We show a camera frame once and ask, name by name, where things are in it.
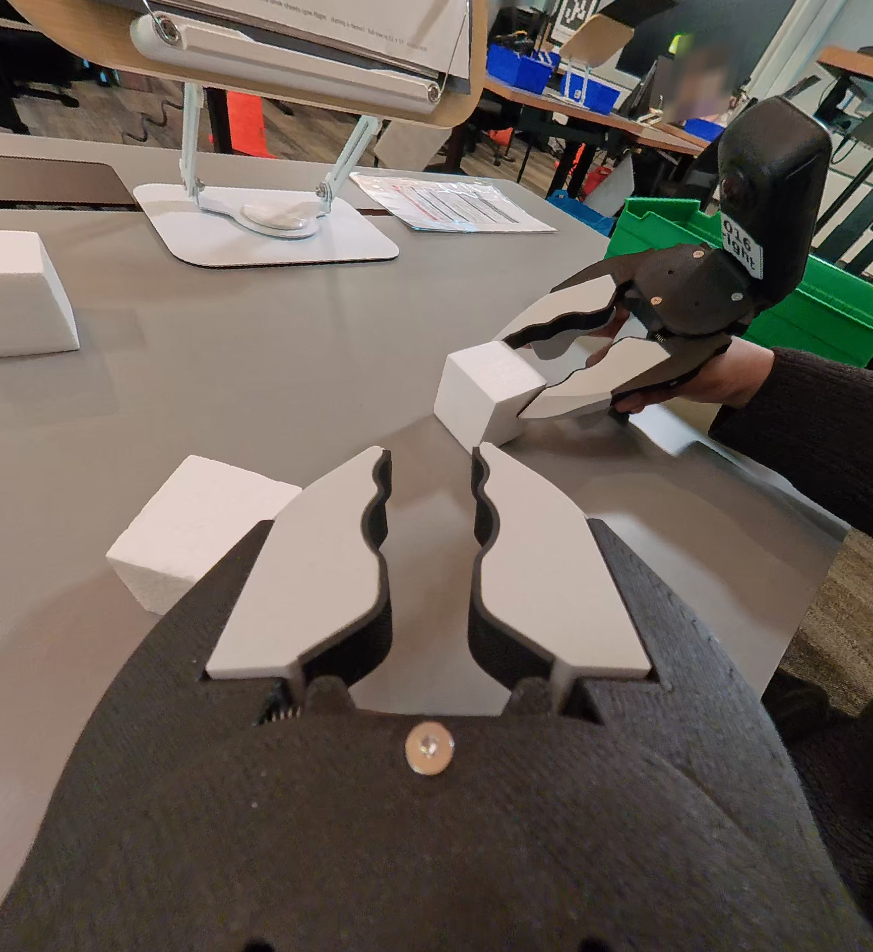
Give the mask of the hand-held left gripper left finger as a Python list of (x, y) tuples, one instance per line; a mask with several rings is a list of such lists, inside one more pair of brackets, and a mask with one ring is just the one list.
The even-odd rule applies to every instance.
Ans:
[(352, 686), (393, 644), (388, 569), (392, 455), (371, 446), (281, 508), (206, 664), (214, 681), (322, 676)]

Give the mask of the fiducial marker sign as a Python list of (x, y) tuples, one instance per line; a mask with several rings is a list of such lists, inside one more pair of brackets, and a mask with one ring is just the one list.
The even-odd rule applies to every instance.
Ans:
[(549, 40), (561, 45), (597, 13), (601, 1), (558, 1), (549, 32)]

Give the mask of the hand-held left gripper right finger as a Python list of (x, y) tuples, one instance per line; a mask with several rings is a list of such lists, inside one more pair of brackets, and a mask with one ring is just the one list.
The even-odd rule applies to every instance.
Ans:
[(489, 443), (473, 450), (471, 490), (469, 651), (479, 668), (511, 696), (536, 684), (556, 712), (582, 682), (652, 684), (648, 649), (582, 509)]

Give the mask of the brown wooden table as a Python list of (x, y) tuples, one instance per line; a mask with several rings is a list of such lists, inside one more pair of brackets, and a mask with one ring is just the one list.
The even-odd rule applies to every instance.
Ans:
[(708, 142), (677, 130), (672, 134), (652, 125), (645, 125), (623, 118), (615, 113), (594, 113), (571, 100), (554, 94), (549, 89), (533, 93), (515, 87), (488, 75), (483, 82), (484, 91), (494, 93), (506, 101), (545, 113), (555, 113), (585, 125), (599, 126), (621, 132), (640, 147), (660, 149), (681, 156), (696, 158), (710, 145)]

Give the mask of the person's right hand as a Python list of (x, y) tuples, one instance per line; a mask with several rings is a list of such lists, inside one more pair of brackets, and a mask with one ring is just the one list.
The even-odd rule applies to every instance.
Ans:
[(776, 361), (774, 351), (740, 338), (705, 363), (677, 387), (656, 387), (631, 393), (614, 403), (620, 413), (636, 414), (670, 399), (729, 407), (745, 407), (763, 386)]

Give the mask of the printed instruction sheet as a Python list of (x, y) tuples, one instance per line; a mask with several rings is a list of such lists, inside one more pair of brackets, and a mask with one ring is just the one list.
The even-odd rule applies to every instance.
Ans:
[(464, 1), (235, 1), (225, 2), (225, 8), (327, 45), (469, 78), (470, 16)]

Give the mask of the clear sleeve printed sheet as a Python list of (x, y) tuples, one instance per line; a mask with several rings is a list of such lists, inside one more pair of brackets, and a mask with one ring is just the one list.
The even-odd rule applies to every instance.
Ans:
[(480, 181), (381, 176), (353, 172), (350, 180), (416, 232), (544, 234), (556, 229), (530, 215), (498, 187)]

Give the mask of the wooden board stand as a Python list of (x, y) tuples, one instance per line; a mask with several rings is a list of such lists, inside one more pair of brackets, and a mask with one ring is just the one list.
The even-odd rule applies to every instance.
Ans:
[(591, 82), (617, 92), (626, 91), (616, 76), (621, 50), (635, 29), (603, 13), (590, 17), (562, 44), (560, 68), (564, 76), (560, 98), (582, 106)]

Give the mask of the person's right forearm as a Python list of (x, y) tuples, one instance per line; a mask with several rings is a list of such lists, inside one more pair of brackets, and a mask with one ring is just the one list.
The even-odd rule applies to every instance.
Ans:
[(709, 436), (873, 538), (873, 370), (805, 351), (774, 355), (752, 399), (718, 411)]

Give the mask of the wood-top standing desk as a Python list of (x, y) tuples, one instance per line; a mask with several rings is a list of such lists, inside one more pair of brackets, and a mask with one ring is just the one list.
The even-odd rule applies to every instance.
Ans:
[(871, 54), (828, 46), (816, 54), (814, 60), (837, 81), (846, 78), (848, 82), (859, 80), (873, 82), (873, 55)]

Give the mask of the black monitor screen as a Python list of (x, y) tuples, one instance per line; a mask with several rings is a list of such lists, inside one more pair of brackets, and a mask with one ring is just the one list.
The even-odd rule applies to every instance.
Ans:
[(614, 18), (633, 28), (618, 68), (638, 78), (618, 113), (659, 110), (681, 123), (727, 113), (751, 78), (792, 1), (631, 1)]

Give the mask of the person's dark clothing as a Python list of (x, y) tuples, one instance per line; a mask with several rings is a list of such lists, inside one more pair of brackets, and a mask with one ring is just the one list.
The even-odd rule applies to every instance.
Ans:
[(873, 928), (873, 697), (850, 715), (819, 685), (778, 671), (762, 703), (835, 870)]

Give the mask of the white foam cube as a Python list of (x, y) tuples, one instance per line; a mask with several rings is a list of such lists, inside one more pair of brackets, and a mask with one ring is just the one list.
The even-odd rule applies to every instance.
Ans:
[(0, 358), (79, 348), (72, 305), (39, 234), (0, 231)]
[(166, 614), (252, 528), (301, 492), (249, 470), (187, 457), (106, 554), (147, 612)]
[(467, 453), (504, 446), (523, 434), (519, 415), (546, 386), (515, 350), (490, 341), (447, 356), (433, 412)]

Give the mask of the orange plastic object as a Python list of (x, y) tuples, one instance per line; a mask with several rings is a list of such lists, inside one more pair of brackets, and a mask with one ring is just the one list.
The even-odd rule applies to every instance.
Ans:
[(232, 152), (271, 158), (267, 147), (262, 100), (252, 94), (228, 90), (226, 106)]

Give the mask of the blue plastic crate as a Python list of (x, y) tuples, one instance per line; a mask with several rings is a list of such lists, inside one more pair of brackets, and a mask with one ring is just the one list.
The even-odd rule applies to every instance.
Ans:
[(616, 220), (611, 216), (602, 215), (594, 208), (590, 208), (583, 201), (572, 197), (565, 189), (554, 191), (547, 197), (546, 201), (595, 232), (605, 237), (611, 237)]

